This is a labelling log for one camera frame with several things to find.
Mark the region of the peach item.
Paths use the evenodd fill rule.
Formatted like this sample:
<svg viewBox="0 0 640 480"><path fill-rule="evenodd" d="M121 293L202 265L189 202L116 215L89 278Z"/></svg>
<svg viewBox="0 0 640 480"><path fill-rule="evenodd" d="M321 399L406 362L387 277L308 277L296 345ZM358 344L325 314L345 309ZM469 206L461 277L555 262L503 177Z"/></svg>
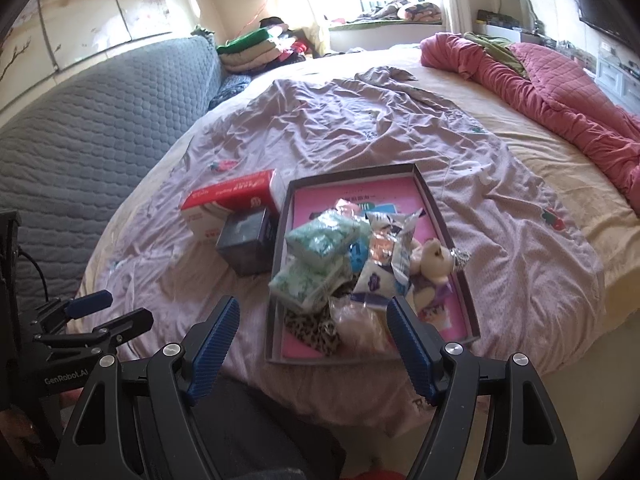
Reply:
<svg viewBox="0 0 640 480"><path fill-rule="evenodd" d="M341 342L352 353L382 356L395 351L384 309L345 296L332 298L329 310Z"/></svg>

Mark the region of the grey quilted headboard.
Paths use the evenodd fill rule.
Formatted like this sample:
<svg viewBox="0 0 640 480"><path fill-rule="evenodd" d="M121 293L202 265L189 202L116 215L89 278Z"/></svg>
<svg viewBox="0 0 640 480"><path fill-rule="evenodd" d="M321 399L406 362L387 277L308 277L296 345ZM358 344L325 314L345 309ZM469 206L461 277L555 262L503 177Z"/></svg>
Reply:
<svg viewBox="0 0 640 480"><path fill-rule="evenodd" d="M127 51L66 79L1 128L1 208L21 217L17 304L73 297L107 223L222 83L212 37Z"/></svg>

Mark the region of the white drawer cabinet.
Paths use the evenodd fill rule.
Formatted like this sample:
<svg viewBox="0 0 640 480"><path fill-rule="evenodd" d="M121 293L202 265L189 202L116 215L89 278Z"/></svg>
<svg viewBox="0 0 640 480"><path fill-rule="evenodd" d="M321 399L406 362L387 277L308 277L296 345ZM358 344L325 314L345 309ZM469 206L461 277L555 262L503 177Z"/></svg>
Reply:
<svg viewBox="0 0 640 480"><path fill-rule="evenodd" d="M613 40L602 39L596 83L608 98L629 113L639 114L639 57Z"/></svg>

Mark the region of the black television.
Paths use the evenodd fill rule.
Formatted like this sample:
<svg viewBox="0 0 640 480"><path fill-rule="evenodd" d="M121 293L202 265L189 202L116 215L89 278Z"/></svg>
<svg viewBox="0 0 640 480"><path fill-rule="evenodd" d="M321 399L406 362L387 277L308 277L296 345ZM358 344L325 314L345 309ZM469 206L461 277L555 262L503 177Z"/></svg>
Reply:
<svg viewBox="0 0 640 480"><path fill-rule="evenodd" d="M618 44L639 53L637 29L627 11L610 0L575 0L579 21Z"/></svg>

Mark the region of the lilac dotted bed sheet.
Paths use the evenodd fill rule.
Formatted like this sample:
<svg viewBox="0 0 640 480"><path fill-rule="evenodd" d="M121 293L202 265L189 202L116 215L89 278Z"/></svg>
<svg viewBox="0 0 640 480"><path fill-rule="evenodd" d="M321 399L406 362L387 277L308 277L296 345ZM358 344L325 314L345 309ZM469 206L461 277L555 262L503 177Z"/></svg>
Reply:
<svg viewBox="0 0 640 480"><path fill-rule="evenodd" d="M274 169L285 181L387 164L417 166L454 244L471 255L464 274L480 323L473 351L504 359L523 352L539 374L573 363L604 318L602 263L559 196L453 102L381 67L332 81L281 79L199 119L122 203L96 246L82 287L108 289L112 315L152 312L146 334L122 360L152 356L235 296L241 324L226 374L299 414L388 434L427 422L401 362L286 366L264 353L268 287L237 278L212 245L198 243L179 208L189 192Z"/></svg>

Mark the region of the cream plush bear toy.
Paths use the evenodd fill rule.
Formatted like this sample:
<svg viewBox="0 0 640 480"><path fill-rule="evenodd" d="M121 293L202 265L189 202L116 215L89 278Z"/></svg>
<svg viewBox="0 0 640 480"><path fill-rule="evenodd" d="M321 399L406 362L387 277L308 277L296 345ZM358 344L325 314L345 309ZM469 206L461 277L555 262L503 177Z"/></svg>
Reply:
<svg viewBox="0 0 640 480"><path fill-rule="evenodd" d="M413 249L410 285L416 314L445 303L452 295L450 278L462 271L470 259L469 252L457 247L449 248L437 238L430 238Z"/></svg>

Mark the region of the stack of folded clothes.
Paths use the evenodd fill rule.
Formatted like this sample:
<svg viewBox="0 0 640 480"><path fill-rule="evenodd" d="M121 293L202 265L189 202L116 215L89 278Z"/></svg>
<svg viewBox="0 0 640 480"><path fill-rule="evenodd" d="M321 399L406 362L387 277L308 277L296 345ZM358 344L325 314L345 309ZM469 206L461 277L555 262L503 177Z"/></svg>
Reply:
<svg viewBox="0 0 640 480"><path fill-rule="evenodd" d="M301 29L277 16L263 18L258 29L216 47L224 69L233 75L255 76L306 61L317 49Z"/></svg>

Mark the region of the leopard print scrunchie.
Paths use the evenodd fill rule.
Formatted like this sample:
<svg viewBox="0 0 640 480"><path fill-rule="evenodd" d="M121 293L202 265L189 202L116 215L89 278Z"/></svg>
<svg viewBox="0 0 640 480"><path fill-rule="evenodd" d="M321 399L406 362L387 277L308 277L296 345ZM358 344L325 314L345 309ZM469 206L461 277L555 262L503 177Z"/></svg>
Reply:
<svg viewBox="0 0 640 480"><path fill-rule="evenodd" d="M322 356L334 356L341 345L341 337L328 307L311 314L285 311L284 325L299 342Z"/></svg>

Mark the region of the red white tissue pack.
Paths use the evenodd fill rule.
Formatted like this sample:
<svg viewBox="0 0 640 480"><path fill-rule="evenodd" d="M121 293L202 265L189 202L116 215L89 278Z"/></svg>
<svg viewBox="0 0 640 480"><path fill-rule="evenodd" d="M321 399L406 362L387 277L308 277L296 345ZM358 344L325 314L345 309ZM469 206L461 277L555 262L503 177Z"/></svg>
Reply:
<svg viewBox="0 0 640 480"><path fill-rule="evenodd" d="M198 240L216 242L230 214L266 207L279 217L285 193L277 170L262 170L191 192L180 214Z"/></svg>

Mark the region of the green white tissue packet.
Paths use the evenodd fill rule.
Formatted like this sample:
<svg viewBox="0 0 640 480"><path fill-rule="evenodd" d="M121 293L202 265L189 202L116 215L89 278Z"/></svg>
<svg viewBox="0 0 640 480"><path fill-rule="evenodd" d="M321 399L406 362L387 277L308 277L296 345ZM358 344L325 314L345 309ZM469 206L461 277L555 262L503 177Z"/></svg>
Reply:
<svg viewBox="0 0 640 480"><path fill-rule="evenodd" d="M360 222L335 209L323 211L285 235L288 252L316 270L323 270L336 257L344 255L359 237Z"/></svg>

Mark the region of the dark navy box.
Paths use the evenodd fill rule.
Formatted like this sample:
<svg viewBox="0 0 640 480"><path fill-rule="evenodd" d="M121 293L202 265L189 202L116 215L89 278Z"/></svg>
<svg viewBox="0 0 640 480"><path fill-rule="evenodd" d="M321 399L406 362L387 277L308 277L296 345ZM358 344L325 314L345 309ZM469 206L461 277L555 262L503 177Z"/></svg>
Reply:
<svg viewBox="0 0 640 480"><path fill-rule="evenodd" d="M230 214L216 251L241 278L270 272L277 226L277 219L265 206Z"/></svg>

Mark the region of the dark shallow tray box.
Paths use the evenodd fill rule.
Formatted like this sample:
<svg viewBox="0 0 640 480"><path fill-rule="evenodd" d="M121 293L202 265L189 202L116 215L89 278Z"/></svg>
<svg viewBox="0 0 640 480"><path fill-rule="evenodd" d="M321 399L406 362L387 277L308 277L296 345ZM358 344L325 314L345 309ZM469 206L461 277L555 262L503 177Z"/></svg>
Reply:
<svg viewBox="0 0 640 480"><path fill-rule="evenodd" d="M279 364L393 359L386 306L405 299L447 340L480 336L469 257L413 164L292 181L269 283L265 354Z"/></svg>

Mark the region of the pink quilted blanket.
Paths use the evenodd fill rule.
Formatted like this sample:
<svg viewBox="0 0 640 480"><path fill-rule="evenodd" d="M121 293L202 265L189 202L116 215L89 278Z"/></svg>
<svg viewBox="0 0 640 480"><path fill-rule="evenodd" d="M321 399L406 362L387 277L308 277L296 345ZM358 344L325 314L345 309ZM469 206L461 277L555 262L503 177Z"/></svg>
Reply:
<svg viewBox="0 0 640 480"><path fill-rule="evenodd" d="M573 144L639 210L639 116L614 104L577 63L555 50L518 42L508 49L527 75L450 32L421 41L421 64L456 73Z"/></svg>

